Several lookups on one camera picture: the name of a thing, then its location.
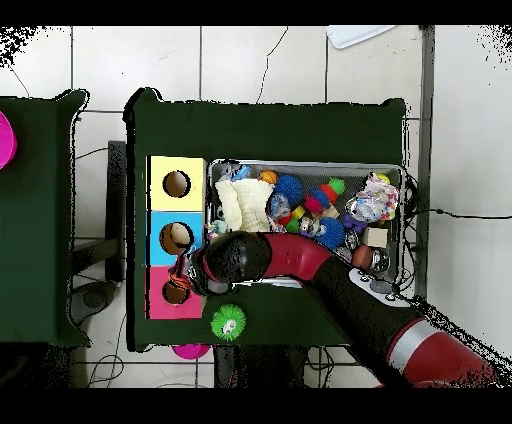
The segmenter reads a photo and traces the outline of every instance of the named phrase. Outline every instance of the yellow block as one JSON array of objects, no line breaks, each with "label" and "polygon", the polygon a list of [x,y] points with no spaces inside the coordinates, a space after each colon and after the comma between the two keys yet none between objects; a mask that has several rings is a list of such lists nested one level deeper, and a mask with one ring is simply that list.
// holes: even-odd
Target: yellow block
[{"label": "yellow block", "polygon": [[[170,212],[199,212],[204,210],[206,194],[206,162],[201,158],[151,157],[150,172],[151,210]],[[172,197],[164,190],[165,178],[183,183],[188,192],[182,197]]]}]

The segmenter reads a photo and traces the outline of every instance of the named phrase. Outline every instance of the metal tray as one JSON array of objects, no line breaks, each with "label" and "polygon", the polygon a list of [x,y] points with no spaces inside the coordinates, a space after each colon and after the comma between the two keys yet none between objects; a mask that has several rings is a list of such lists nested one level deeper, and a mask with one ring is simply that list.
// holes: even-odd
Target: metal tray
[{"label": "metal tray", "polygon": [[[329,178],[342,178],[345,182],[345,192],[336,200],[335,207],[343,214],[345,204],[354,197],[357,191],[364,187],[365,178],[370,172],[382,173],[386,175],[391,184],[397,187],[399,191],[399,204],[396,216],[391,221],[386,221],[382,228],[388,230],[388,244],[385,249],[389,254],[390,267],[382,273],[374,273],[375,277],[393,282],[401,273],[403,243],[403,196],[404,196],[404,175],[405,171],[396,165],[383,164],[361,164],[361,163],[321,163],[321,162],[275,162],[258,160],[236,160],[236,159],[216,159],[208,165],[207,176],[208,185],[211,191],[211,203],[207,206],[206,219],[210,224],[216,219],[217,209],[220,206],[220,200],[215,189],[215,183],[219,180],[223,165],[226,163],[248,165],[251,167],[250,178],[258,178],[259,173],[265,169],[271,169],[275,172],[291,174],[299,178],[304,185],[304,191],[309,192],[312,188],[319,187],[320,184],[327,183]],[[298,282],[290,278],[273,278],[262,280],[263,283],[272,283],[274,285],[300,287]]]}]

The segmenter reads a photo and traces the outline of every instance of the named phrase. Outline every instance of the orange ball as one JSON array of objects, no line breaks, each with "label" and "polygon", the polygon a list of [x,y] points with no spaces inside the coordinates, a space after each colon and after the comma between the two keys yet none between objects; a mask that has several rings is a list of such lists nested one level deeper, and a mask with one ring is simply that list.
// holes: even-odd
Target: orange ball
[{"label": "orange ball", "polygon": [[260,180],[266,181],[269,184],[276,184],[277,174],[274,171],[261,171]]}]

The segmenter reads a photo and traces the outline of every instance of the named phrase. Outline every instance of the round hole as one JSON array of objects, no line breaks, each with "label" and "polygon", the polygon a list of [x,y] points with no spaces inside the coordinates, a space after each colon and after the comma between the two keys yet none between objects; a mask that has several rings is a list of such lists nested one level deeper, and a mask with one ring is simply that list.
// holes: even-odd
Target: round hole
[{"label": "round hole", "polygon": [[190,290],[174,285],[172,281],[167,281],[162,287],[162,296],[167,303],[171,305],[181,305],[185,303],[190,295]]},{"label": "round hole", "polygon": [[183,222],[172,222],[160,231],[160,246],[169,255],[179,255],[194,242],[190,227]]},{"label": "round hole", "polygon": [[190,191],[190,178],[183,171],[172,171],[164,177],[163,187],[171,197],[185,197]]}]

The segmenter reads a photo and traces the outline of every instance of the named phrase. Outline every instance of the pink block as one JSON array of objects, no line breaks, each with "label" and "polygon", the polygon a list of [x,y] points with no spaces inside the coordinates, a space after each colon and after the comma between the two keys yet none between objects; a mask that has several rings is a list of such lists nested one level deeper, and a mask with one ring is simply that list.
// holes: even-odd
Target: pink block
[{"label": "pink block", "polygon": [[190,293],[181,305],[170,305],[163,297],[162,289],[169,280],[168,266],[152,266],[149,269],[149,319],[201,318],[202,298]]}]

